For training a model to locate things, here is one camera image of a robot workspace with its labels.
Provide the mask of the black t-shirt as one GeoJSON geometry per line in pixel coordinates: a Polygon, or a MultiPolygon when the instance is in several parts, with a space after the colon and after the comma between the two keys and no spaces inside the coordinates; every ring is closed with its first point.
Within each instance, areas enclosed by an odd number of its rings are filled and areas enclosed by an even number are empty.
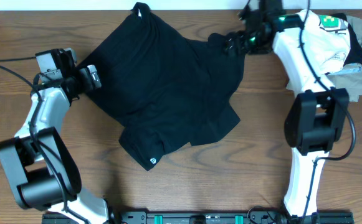
{"type": "Polygon", "coordinates": [[[88,96],[124,127],[120,145],[150,170],[185,144],[218,142],[237,126],[229,100],[244,73],[240,39],[187,39],[138,2],[83,61],[102,84],[88,96]]]}

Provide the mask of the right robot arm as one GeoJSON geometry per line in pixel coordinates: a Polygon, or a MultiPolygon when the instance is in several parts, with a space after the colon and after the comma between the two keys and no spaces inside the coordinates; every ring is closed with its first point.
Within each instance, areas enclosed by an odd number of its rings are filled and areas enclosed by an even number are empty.
{"type": "Polygon", "coordinates": [[[319,211],[316,197],[323,166],[351,123],[350,97],[328,79],[350,53],[353,31],[344,15],[306,9],[287,14],[281,1],[261,1],[239,13],[245,29],[226,44],[227,52],[267,54],[281,60],[295,95],[284,122],[292,167],[281,211],[250,210],[251,223],[353,223],[351,212],[319,211]]]}

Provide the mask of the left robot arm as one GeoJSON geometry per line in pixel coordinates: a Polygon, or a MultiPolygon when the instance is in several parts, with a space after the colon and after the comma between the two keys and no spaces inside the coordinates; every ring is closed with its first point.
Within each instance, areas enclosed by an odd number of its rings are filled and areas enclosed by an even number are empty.
{"type": "Polygon", "coordinates": [[[73,101],[101,87],[94,65],[76,66],[73,49],[33,57],[40,72],[32,82],[32,106],[13,138],[0,142],[0,161],[14,200],[23,209],[63,215],[75,223],[111,223],[106,200],[82,187],[80,172],[60,137],[73,101]]]}

